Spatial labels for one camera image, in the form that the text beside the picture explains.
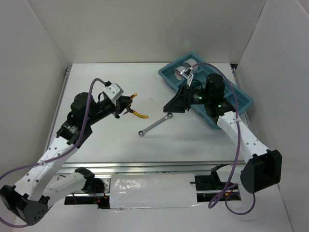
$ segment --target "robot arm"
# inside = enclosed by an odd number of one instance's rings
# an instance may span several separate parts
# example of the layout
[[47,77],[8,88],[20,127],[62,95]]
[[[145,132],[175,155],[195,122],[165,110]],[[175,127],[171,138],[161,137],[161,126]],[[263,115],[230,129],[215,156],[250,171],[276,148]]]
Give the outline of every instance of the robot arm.
[[[188,71],[184,78],[193,79]],[[279,151],[270,151],[262,144],[238,117],[235,108],[224,98],[225,84],[219,74],[210,74],[206,79],[205,88],[193,88],[189,85],[180,86],[176,96],[164,106],[164,112],[184,113],[193,104],[202,104],[207,115],[217,124],[232,141],[238,144],[238,129],[241,130],[240,152],[246,162],[245,166],[237,165],[232,183],[242,184],[249,193],[255,193],[280,182],[282,157]],[[216,169],[221,182],[227,182],[232,166],[227,165]]]
[[5,206],[28,225],[38,223],[48,209],[66,195],[77,190],[87,192],[93,187],[95,175],[86,168],[78,168],[71,175],[55,183],[49,184],[49,182],[64,162],[90,136],[91,126],[94,123],[110,114],[119,118],[119,114],[125,109],[139,117],[148,117],[130,108],[137,94],[130,97],[122,96],[123,90],[116,83],[107,82],[104,85],[102,101],[95,102],[91,96],[88,102],[88,93],[78,94],[71,104],[67,120],[38,163],[14,186],[5,185],[0,189],[0,196]]

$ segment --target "white backdrop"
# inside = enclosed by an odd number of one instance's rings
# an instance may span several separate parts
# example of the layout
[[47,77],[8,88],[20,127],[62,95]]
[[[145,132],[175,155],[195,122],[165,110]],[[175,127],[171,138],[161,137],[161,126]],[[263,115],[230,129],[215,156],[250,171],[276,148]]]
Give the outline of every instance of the white backdrop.
[[258,137],[282,153],[279,186],[293,231],[307,231],[309,15],[297,0],[267,1],[237,73],[255,100]]
[[[0,1],[0,175],[42,155],[66,64],[24,1]],[[0,182],[13,185],[26,171]],[[1,217],[14,214],[0,201]],[[0,223],[0,231],[12,228]]]
[[28,0],[68,64],[238,63],[265,0]]

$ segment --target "purple cable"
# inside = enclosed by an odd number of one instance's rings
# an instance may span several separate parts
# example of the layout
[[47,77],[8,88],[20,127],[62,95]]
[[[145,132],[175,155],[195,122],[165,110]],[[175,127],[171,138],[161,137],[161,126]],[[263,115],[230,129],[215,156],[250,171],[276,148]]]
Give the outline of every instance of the purple cable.
[[[227,81],[228,85],[230,86],[232,92],[233,92],[233,95],[234,95],[234,100],[235,100],[235,119],[238,118],[238,99],[237,99],[237,95],[235,93],[235,90],[231,84],[231,82],[228,80],[228,78],[217,68],[215,67],[214,65],[212,64],[209,64],[209,63],[206,63],[206,62],[201,62],[201,63],[197,63],[195,65],[192,66],[192,68],[194,68],[195,66],[197,65],[208,65],[208,66],[211,66],[213,67],[215,70],[217,70],[220,75]],[[220,199],[223,197],[223,195],[225,194],[225,192],[228,190],[229,188],[229,185],[231,183],[231,179],[233,177],[233,174],[234,174],[234,171],[235,171],[235,168],[236,168],[236,165],[237,165],[237,161],[238,161],[238,157],[239,157],[239,152],[240,152],[240,142],[241,142],[241,136],[240,136],[240,126],[239,126],[239,122],[236,121],[236,125],[237,125],[237,132],[238,132],[238,141],[237,141],[237,149],[236,149],[236,155],[235,155],[235,159],[234,159],[234,163],[233,163],[233,167],[232,167],[232,170],[231,170],[231,173],[227,179],[227,182],[223,188],[223,190],[221,192],[219,192],[218,194],[216,194],[212,199],[211,201],[209,202],[208,204],[208,208],[211,209],[213,207],[216,206],[216,204],[220,201]]]
[[[89,113],[89,108],[90,108],[90,99],[91,99],[91,93],[92,93],[92,89],[93,89],[93,86],[95,84],[96,81],[100,81],[102,84],[106,84],[104,81],[102,81],[101,79],[99,78],[96,78],[94,79],[92,82],[91,82],[91,85],[90,85],[90,88],[89,88],[89,92],[88,92],[88,97],[87,97],[87,104],[86,104],[86,110],[85,110],[85,116],[84,116],[84,120],[83,120],[83,125],[82,125],[82,129],[81,129],[81,133],[78,137],[78,140],[76,141],[75,145],[73,147],[71,147],[69,150],[67,150],[65,153],[63,153],[61,156],[58,156],[58,157],[55,157],[55,158],[52,158],[52,159],[48,159],[48,160],[45,160],[44,162],[45,163],[49,163],[49,162],[52,162],[52,161],[55,161],[57,159],[60,159],[64,156],[66,156],[67,154],[69,154],[71,151],[73,151],[77,146],[78,144],[81,142],[82,140],[82,137],[84,135],[84,131],[85,131],[85,128],[86,128],[86,123],[87,123],[87,119],[88,119],[88,113]],[[19,171],[21,169],[24,169],[24,168],[32,168],[34,166],[38,166],[40,165],[39,163],[34,163],[34,164],[28,164],[28,165],[24,165],[24,166],[20,166],[20,167],[17,167],[17,168],[14,168],[14,169],[11,169],[9,171],[7,171],[6,173],[4,173],[3,175],[0,176],[0,181],[5,177],[7,176],[8,174],[12,173],[12,172],[15,172],[15,171]],[[9,226],[9,227],[14,227],[14,228],[23,228],[23,227],[26,227],[28,226],[27,224],[26,225],[14,225],[14,224],[11,224],[7,221],[5,221],[3,218],[0,217],[0,222],[2,222],[4,225],[6,226]]]
[[231,196],[233,196],[233,195],[235,195],[235,194],[238,194],[238,193],[237,193],[237,192],[233,192],[232,194],[228,195],[227,198],[225,199],[225,206],[227,207],[227,209],[228,209],[229,211],[231,211],[233,214],[236,214],[236,215],[245,215],[245,214],[250,213],[250,212],[253,210],[254,206],[255,206],[255,194],[253,194],[253,203],[252,203],[251,208],[250,208],[248,211],[244,212],[244,213],[237,213],[237,212],[231,210],[230,207],[228,207],[228,205],[227,205],[227,200],[228,200]]
[[75,204],[77,204],[76,196],[74,195],[74,193],[72,193],[72,196],[73,196]]

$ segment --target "purple wire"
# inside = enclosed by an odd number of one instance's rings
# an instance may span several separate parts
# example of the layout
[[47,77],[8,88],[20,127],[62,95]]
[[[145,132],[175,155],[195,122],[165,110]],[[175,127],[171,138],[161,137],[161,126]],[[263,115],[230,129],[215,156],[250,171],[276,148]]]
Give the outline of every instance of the purple wire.
[[73,196],[75,204],[77,204],[76,196],[74,195],[74,193],[72,193],[72,196]]
[[[78,140],[76,141],[75,145],[73,147],[71,147],[69,150],[67,150],[65,153],[63,153],[61,156],[57,156],[55,158],[52,158],[52,159],[48,159],[48,160],[45,160],[44,162],[45,163],[49,163],[49,162],[52,162],[52,161],[55,161],[57,159],[60,159],[64,156],[66,156],[67,154],[69,154],[71,151],[73,151],[77,146],[78,144],[81,142],[82,138],[83,138],[83,135],[84,135],[84,131],[85,131],[85,128],[86,128],[86,123],[87,123],[87,119],[88,119],[88,113],[89,113],[89,108],[90,108],[90,99],[91,99],[91,93],[92,93],[92,90],[93,90],[93,86],[95,84],[96,81],[100,81],[102,84],[106,84],[104,81],[102,81],[101,79],[99,78],[96,78],[94,79],[92,82],[91,82],[91,85],[90,85],[90,88],[89,88],[89,92],[88,92],[88,97],[87,97],[87,104],[86,104],[86,110],[85,110],[85,116],[84,116],[84,120],[83,120],[83,125],[82,125],[82,129],[81,129],[81,133],[78,137]],[[38,166],[40,165],[39,163],[34,163],[34,164],[28,164],[28,165],[24,165],[24,166],[20,166],[20,167],[17,167],[17,168],[14,168],[14,169],[11,169],[9,171],[7,171],[6,173],[4,173],[3,175],[0,176],[0,181],[5,177],[7,176],[8,174],[12,173],[12,172],[15,172],[15,171],[19,171],[21,169],[24,169],[24,168],[32,168],[32,167],[35,167],[35,166]],[[26,225],[14,225],[14,224],[11,224],[7,221],[5,221],[3,218],[0,217],[0,222],[2,222],[4,225],[6,226],[9,226],[9,227],[13,227],[13,228],[23,228],[23,227],[26,227],[28,226],[27,224]]]
[[230,195],[228,195],[228,196],[226,197],[226,199],[225,199],[225,206],[227,207],[227,209],[228,209],[229,211],[231,211],[233,214],[236,214],[236,215],[245,215],[245,214],[250,213],[250,212],[253,210],[254,206],[255,206],[255,194],[253,194],[253,203],[252,203],[251,208],[250,208],[248,211],[244,212],[244,213],[237,213],[237,212],[231,210],[230,207],[228,207],[228,205],[227,205],[227,200],[228,200],[231,196],[233,196],[233,195],[235,195],[235,194],[238,194],[238,193],[237,193],[237,192],[233,192],[232,194],[230,194]]
[[233,184],[233,185],[231,185],[230,187],[228,187],[226,190],[230,190],[230,189],[232,189],[233,187],[236,187],[238,184]]
[[[197,63],[195,65],[192,66],[192,68],[194,68],[195,66],[197,65],[208,65],[208,66],[211,66],[213,67],[215,70],[217,70],[220,75],[227,81],[228,85],[230,86],[232,92],[233,92],[233,95],[234,95],[234,100],[235,100],[235,119],[238,118],[238,99],[237,99],[237,95],[235,93],[235,90],[230,82],[230,80],[228,80],[228,78],[217,68],[215,67],[214,65],[212,64],[209,64],[207,62],[201,62],[201,63]],[[233,177],[233,174],[234,174],[234,171],[235,171],[235,168],[236,168],[236,165],[237,165],[237,161],[238,161],[238,157],[239,157],[239,152],[240,152],[240,142],[241,142],[241,136],[240,136],[240,126],[239,126],[239,122],[236,121],[236,125],[237,125],[237,132],[238,132],[238,141],[237,141],[237,149],[236,149],[236,155],[235,155],[235,159],[234,159],[234,163],[233,163],[233,166],[232,166],[232,170],[231,170],[231,173],[227,179],[227,182],[223,188],[223,190],[221,192],[219,192],[218,194],[216,194],[212,199],[211,201],[209,202],[208,204],[208,208],[209,209],[212,209],[216,206],[216,204],[220,201],[220,199],[223,197],[223,195],[225,194],[225,192],[228,190],[229,188],[229,185],[231,183],[231,179]]]

